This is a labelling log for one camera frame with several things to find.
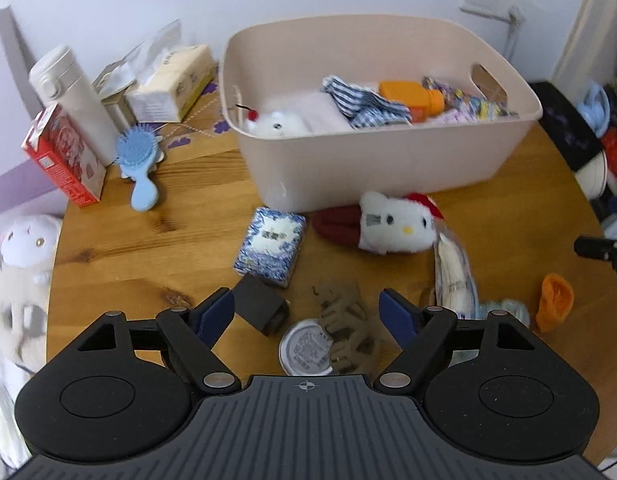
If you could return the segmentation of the orange cloth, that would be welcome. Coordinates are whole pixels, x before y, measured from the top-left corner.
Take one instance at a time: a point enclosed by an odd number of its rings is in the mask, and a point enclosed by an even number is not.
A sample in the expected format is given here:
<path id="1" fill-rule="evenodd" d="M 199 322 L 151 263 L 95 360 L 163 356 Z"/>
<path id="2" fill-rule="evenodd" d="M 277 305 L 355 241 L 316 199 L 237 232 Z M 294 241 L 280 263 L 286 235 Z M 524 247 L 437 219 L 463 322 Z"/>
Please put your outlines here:
<path id="1" fill-rule="evenodd" d="M 547 274 L 541 282 L 541 291 L 535 323 L 540 333 L 558 328 L 569 316 L 574 304 L 574 289 L 563 276 Z"/>

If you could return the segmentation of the brown hair claw clip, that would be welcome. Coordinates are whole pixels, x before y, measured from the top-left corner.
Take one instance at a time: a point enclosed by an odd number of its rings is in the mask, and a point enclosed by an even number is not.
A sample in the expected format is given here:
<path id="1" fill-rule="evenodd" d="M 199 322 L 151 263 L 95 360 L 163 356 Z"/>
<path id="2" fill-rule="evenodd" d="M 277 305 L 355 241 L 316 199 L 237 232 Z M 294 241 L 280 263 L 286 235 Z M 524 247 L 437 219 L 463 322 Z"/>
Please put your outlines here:
<path id="1" fill-rule="evenodd" d="M 332 339 L 329 360 L 336 375 L 377 375 L 380 339 L 355 282 L 322 282 L 313 287 L 318 324 Z"/>

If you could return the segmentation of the grey white plush toy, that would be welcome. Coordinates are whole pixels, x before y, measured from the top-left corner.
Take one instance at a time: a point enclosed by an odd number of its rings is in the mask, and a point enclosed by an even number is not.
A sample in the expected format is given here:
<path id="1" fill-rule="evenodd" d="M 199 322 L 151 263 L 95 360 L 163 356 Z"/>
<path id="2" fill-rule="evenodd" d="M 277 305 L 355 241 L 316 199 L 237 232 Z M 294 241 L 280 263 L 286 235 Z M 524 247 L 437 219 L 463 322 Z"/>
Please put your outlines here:
<path id="1" fill-rule="evenodd" d="M 261 139 L 289 139 L 310 136 L 311 130 L 307 122 L 294 112 L 274 110 L 270 113 L 260 113 L 254 108 L 237 104 L 244 117 L 244 130 L 251 136 Z"/>

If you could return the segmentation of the orange bottle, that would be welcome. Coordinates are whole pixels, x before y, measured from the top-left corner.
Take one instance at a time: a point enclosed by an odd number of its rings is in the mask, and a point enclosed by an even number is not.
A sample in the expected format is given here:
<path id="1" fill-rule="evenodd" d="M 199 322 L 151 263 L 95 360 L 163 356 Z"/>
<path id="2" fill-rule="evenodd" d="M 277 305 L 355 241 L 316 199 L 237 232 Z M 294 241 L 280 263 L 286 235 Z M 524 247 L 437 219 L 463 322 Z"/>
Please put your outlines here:
<path id="1" fill-rule="evenodd" d="M 446 108 L 441 91 L 424 88 L 417 81 L 381 81 L 379 93 L 390 101 L 403 103 L 409 109 L 412 122 L 425 122 L 441 115 Z"/>

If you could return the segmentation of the clear plastic packet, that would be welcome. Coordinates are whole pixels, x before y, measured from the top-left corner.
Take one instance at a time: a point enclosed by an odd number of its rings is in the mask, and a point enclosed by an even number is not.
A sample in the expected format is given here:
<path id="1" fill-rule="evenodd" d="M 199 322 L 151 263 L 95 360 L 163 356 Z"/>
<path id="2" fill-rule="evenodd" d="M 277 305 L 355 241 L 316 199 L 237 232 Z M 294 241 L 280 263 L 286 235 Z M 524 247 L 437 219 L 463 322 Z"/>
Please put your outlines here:
<path id="1" fill-rule="evenodd" d="M 465 247 L 444 221 L 438 220 L 436 229 L 433 246 L 436 303 L 455 312 L 459 320 L 474 320 L 479 296 Z"/>

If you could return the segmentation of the small black box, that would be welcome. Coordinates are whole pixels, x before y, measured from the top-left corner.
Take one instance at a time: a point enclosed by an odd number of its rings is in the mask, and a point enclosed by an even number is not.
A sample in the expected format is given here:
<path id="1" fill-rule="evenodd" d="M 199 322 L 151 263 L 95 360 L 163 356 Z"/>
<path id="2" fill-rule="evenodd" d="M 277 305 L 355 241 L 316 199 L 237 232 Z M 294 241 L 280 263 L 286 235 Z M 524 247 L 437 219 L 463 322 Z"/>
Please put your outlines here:
<path id="1" fill-rule="evenodd" d="M 289 317 L 287 300 L 252 274 L 244 275 L 232 293 L 235 312 L 264 336 L 278 333 Z"/>

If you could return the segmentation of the black tablet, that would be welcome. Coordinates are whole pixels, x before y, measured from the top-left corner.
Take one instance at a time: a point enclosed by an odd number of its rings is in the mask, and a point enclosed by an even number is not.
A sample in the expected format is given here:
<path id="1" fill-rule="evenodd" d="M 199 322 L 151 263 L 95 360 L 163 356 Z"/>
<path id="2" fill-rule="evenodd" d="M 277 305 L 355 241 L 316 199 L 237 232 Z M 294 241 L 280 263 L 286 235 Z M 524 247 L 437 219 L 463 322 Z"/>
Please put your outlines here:
<path id="1" fill-rule="evenodd" d="M 573 172 L 578 172 L 603 151 L 601 141 L 593 133 L 575 106 L 549 81 L 530 82 L 543 107 L 539 118 L 545 130 Z"/>

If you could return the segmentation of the white plush doll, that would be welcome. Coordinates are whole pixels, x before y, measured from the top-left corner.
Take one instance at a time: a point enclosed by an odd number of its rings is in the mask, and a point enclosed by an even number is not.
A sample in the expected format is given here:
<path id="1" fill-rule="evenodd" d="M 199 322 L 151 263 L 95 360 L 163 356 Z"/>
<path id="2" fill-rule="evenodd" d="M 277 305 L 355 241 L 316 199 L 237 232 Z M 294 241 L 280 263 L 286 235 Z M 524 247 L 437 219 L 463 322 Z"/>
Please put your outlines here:
<path id="1" fill-rule="evenodd" d="M 0 239 L 0 352 L 30 374 L 46 362 L 48 308 L 62 220 L 14 220 Z"/>

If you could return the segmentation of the purple flower patterned mat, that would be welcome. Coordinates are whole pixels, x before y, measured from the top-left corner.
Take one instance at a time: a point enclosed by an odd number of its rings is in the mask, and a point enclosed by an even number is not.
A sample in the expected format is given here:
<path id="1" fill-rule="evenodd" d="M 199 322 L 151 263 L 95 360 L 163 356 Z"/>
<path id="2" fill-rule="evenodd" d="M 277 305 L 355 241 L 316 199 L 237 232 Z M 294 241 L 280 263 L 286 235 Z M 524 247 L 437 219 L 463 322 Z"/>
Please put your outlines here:
<path id="1" fill-rule="evenodd" d="M 199 140 L 215 139 L 231 130 L 220 103 L 220 68 L 215 66 L 212 77 L 197 101 L 181 122 L 156 126 L 163 151 L 188 148 Z"/>

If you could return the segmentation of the colourful snack packet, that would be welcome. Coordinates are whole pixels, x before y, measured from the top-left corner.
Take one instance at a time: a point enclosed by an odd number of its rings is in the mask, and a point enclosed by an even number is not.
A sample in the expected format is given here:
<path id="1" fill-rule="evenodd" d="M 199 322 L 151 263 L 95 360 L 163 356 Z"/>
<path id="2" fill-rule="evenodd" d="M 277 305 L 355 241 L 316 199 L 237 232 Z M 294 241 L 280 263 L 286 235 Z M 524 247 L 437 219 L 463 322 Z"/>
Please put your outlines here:
<path id="1" fill-rule="evenodd" d="M 502 117 L 517 117 L 517 113 L 509 110 L 502 102 L 492 101 L 483 96 L 473 96 L 459 88 L 444 84 L 432 77 L 423 77 L 422 85 L 427 90 L 437 90 L 444 96 L 446 107 L 468 115 L 472 119 L 492 120 Z"/>

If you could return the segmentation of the red carton box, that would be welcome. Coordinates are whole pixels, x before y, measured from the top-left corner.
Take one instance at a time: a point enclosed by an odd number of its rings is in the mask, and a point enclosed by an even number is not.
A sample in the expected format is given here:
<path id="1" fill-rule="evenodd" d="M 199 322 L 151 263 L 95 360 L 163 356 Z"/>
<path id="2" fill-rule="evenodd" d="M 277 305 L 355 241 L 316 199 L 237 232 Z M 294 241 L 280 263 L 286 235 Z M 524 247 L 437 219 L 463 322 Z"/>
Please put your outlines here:
<path id="1" fill-rule="evenodd" d="M 34 118 L 21 148 L 76 206 L 100 202 L 106 167 L 60 104 Z"/>

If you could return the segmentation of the pale pink cloth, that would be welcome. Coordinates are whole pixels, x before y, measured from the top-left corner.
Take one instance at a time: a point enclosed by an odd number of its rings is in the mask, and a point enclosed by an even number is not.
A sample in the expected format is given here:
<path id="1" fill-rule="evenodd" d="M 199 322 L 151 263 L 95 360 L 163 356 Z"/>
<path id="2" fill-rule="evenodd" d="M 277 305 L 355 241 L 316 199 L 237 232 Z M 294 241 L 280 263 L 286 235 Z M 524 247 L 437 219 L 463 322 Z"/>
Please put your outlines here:
<path id="1" fill-rule="evenodd" d="M 288 105 L 290 112 L 300 115 L 314 134 L 333 134 L 351 131 L 351 124 L 325 92 L 301 94 Z"/>

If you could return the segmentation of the pink plastic storage bin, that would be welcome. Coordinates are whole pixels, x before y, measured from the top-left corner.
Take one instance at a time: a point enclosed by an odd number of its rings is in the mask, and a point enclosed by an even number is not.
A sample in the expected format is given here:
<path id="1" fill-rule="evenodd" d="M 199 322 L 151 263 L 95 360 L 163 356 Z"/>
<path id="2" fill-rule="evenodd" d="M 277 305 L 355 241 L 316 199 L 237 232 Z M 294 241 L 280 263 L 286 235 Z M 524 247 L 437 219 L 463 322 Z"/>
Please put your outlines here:
<path id="1" fill-rule="evenodd" d="M 487 180 L 543 112 L 473 32 L 399 15 L 243 29 L 220 63 L 220 99 L 261 200 L 294 212 Z"/>

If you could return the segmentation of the white tissue pack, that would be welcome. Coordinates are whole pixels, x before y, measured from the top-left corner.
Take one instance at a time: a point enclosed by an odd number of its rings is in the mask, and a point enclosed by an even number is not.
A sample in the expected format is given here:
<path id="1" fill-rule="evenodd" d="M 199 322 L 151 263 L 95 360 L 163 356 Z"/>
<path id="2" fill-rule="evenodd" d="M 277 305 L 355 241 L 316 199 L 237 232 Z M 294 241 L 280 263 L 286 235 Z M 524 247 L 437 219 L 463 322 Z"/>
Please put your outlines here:
<path id="1" fill-rule="evenodd" d="M 208 44 L 186 44 L 179 20 L 162 27 L 124 58 L 132 74 L 125 98 L 137 122 L 181 122 L 214 77 Z"/>

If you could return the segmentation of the purple white board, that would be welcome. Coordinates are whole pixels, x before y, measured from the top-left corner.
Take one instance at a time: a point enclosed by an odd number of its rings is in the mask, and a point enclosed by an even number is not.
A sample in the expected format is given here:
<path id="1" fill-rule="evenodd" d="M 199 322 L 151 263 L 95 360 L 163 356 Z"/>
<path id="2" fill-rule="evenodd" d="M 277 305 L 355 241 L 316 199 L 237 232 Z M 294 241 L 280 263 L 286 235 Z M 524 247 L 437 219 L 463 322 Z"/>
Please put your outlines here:
<path id="1" fill-rule="evenodd" d="M 0 215 L 63 214 L 66 199 L 21 148 L 42 110 L 11 11 L 0 9 Z"/>

